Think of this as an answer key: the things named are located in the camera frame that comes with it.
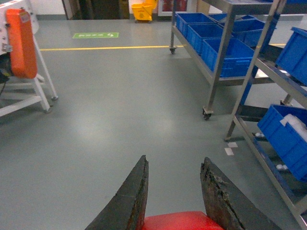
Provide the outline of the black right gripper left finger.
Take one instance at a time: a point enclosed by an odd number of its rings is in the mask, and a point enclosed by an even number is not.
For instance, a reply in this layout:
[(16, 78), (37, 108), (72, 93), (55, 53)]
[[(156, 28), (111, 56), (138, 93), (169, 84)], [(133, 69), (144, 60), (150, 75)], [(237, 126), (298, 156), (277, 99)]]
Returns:
[(149, 162), (142, 155), (121, 187), (87, 230), (140, 230), (144, 224)]

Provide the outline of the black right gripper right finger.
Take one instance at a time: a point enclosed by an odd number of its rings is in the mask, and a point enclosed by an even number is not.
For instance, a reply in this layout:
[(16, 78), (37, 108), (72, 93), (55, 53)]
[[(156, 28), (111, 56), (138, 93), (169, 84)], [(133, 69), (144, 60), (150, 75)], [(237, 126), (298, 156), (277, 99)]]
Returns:
[(200, 180), (206, 214), (223, 229), (280, 229), (208, 157), (201, 164)]

